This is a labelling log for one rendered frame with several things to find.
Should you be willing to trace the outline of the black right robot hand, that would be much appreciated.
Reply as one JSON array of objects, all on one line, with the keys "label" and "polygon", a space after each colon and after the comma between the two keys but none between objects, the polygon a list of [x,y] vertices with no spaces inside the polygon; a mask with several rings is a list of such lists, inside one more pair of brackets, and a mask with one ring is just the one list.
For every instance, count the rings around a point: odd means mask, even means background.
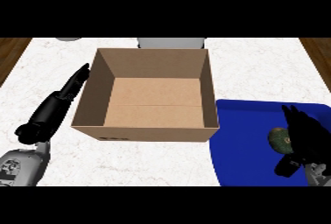
[{"label": "black right robot hand", "polygon": [[301,165],[324,165],[323,176],[331,176],[331,132],[318,121],[295,106],[282,106],[292,153],[283,155],[273,172],[289,178]]}]

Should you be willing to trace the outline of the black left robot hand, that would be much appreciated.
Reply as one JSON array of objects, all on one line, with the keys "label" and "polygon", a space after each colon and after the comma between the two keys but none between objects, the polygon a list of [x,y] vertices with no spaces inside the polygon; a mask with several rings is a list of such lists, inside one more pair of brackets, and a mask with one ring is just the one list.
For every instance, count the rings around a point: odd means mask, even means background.
[{"label": "black left robot hand", "polygon": [[51,138],[86,79],[88,64],[75,71],[60,90],[42,100],[27,122],[16,128],[14,134],[20,144],[42,143]]}]

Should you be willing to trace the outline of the dark green squash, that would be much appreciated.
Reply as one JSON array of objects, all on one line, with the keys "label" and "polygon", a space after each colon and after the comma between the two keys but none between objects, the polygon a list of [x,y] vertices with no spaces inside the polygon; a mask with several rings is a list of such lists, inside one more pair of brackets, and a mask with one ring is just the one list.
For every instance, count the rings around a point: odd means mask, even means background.
[{"label": "dark green squash", "polygon": [[267,141],[271,149],[280,154],[290,154],[293,152],[290,147],[290,139],[287,130],[285,128],[271,128],[267,134]]}]

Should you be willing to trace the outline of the blue tray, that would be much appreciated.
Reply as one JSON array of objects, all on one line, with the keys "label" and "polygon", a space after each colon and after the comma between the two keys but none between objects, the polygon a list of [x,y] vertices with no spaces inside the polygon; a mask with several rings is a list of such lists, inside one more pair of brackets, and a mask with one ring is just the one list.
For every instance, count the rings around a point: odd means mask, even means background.
[{"label": "blue tray", "polygon": [[293,105],[331,132],[324,104],[218,100],[219,129],[209,139],[211,162],[221,186],[307,186],[304,168],[289,178],[274,175],[282,159],[267,142],[271,128],[285,128],[282,106]]}]

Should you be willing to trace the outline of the brown cardboard box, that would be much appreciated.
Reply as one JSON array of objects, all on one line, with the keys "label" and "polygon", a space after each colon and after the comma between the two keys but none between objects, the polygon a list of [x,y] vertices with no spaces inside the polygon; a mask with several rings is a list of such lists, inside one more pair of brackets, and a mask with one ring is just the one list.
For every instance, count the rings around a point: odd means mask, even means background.
[{"label": "brown cardboard box", "polygon": [[208,141],[219,128],[208,51],[98,48],[70,127],[98,141]]}]

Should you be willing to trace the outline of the pale grey appliance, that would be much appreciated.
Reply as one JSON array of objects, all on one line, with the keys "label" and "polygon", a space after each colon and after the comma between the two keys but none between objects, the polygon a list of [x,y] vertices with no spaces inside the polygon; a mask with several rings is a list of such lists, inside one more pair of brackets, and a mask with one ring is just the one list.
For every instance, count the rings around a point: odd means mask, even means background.
[{"label": "pale grey appliance", "polygon": [[138,48],[203,48],[205,38],[137,38]]}]

